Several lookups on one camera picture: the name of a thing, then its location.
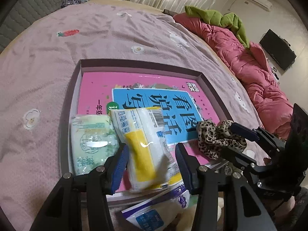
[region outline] pink comforter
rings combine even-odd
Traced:
[[[189,31],[203,38],[231,72],[241,81],[254,104],[264,128],[286,139],[293,105],[280,90],[259,44],[250,42],[250,51],[226,29],[211,26],[185,13],[174,17]]]

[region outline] green blanket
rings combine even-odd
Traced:
[[[185,12],[189,17],[198,17],[207,24],[221,28],[229,28],[239,42],[246,49],[249,48],[249,40],[246,37],[244,24],[236,14],[228,13],[223,16],[219,11],[210,9],[202,10],[194,6],[185,6]]]

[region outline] white wall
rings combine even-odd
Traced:
[[[278,3],[279,0],[269,1],[273,3],[270,12],[251,0],[220,0],[212,8],[222,14],[236,13],[243,21],[251,41],[259,42],[271,29],[290,43],[297,58],[288,70],[284,72],[269,55],[268,58],[278,69],[280,88],[290,102],[308,111],[308,32],[287,0],[280,0],[281,3]]]

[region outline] purple stripe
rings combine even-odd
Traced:
[[[138,212],[139,210],[141,210],[143,208],[146,208],[146,207],[149,207],[149,206],[153,206],[153,205],[161,203],[163,201],[167,201],[167,200],[171,200],[171,199],[177,198],[181,194],[183,194],[185,191],[186,191],[186,188],[185,188],[184,185],[178,186],[177,188],[171,190],[170,192],[168,192],[168,193],[166,193],[164,195],[161,195],[161,196],[157,197],[156,199],[153,199],[153,200],[147,202],[144,205],[141,205],[141,206],[139,206],[137,208],[129,210],[129,211],[125,212],[125,213],[122,213],[123,217],[125,219],[127,219],[128,217],[130,217],[131,215],[133,215],[134,213]]]

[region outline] black monitor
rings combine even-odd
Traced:
[[[272,30],[268,30],[261,39],[260,44],[283,70],[286,70],[294,63],[296,58],[294,51],[290,49],[284,39],[280,38]]]

